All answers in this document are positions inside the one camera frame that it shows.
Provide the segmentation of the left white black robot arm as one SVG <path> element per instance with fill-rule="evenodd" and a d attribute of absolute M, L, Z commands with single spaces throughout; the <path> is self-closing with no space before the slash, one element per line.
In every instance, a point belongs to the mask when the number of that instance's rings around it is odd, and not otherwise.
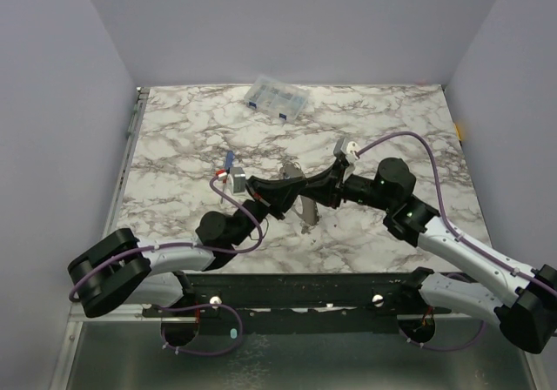
<path fill-rule="evenodd" d="M 129 228 L 114 231 L 69 263 L 70 302 L 79 304 L 89 318 L 101 317 L 132 302 L 134 293 L 149 277 L 208 272 L 227 265 L 237 255 L 254 252 L 265 237 L 264 219 L 283 219 L 306 186 L 303 178 L 251 177 L 246 184 L 249 199 L 238 202 L 217 188 L 225 176 L 223 172 L 216 174 L 209 186 L 235 207 L 232 215 L 207 212 L 189 240 L 149 242 Z"/>

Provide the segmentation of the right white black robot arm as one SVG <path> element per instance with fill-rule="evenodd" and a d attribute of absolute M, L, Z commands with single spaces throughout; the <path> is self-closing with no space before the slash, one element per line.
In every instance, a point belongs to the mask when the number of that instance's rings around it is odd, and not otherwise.
<path fill-rule="evenodd" d="M 429 273 L 399 292 L 411 313 L 442 307 L 496 325 L 519 349 L 539 354 L 556 330 L 556 271 L 534 269 L 479 242 L 417 198 L 416 178 L 400 158 L 385 158 L 374 178 L 345 175 L 341 159 L 306 180 L 302 196 L 331 207 L 352 201 L 385 212 L 383 223 L 398 240 L 430 252 L 470 276 L 460 284 Z"/>

